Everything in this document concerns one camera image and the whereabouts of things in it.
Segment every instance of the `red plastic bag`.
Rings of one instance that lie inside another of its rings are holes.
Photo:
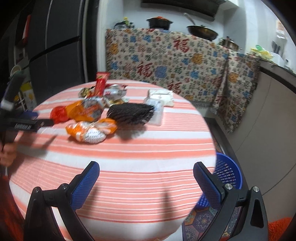
[[[50,113],[50,119],[52,119],[55,124],[70,120],[65,106],[57,106],[53,108]]]

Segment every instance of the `blue gripper pad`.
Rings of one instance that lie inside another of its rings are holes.
[[[210,176],[212,175],[207,168],[201,163],[202,166],[199,165],[199,163],[195,163],[193,167],[193,174],[194,178],[197,181],[198,185],[200,186],[201,190],[203,191],[205,197],[209,201],[211,207],[213,207],[216,210],[219,210],[221,207],[221,193],[216,188],[214,183],[212,182]]]
[[[100,167],[97,162],[92,162],[92,167],[84,174],[80,183],[76,186],[71,196],[71,207],[75,211],[82,207],[96,180],[99,177]]]

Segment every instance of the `frying pan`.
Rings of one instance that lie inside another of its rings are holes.
[[[184,16],[193,23],[193,25],[187,26],[188,32],[190,34],[210,41],[217,38],[218,34],[215,31],[206,28],[204,25],[196,26],[192,17],[188,13],[185,12]]]

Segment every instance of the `round table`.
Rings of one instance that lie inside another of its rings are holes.
[[[161,87],[132,80],[127,84],[130,102],[142,103],[149,89]],[[40,118],[49,118],[55,106],[78,100],[86,83],[64,90],[40,104]],[[96,161],[100,175],[77,214],[96,240],[163,240],[174,233],[202,194],[193,166],[202,161],[214,171],[216,154],[208,126],[184,98],[174,94],[174,107],[165,107],[161,126],[118,129],[104,142],[77,143],[65,127],[74,121],[19,133],[18,156],[11,168],[10,188],[25,216],[32,189],[56,189]],[[72,240],[57,208],[53,208],[66,239]]]

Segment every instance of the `blue plastic basket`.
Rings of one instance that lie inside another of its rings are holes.
[[[214,174],[217,175],[223,183],[230,183],[236,189],[242,188],[242,173],[238,165],[230,157],[217,153]],[[208,207],[209,205],[209,201],[203,194],[195,205],[195,208]]]

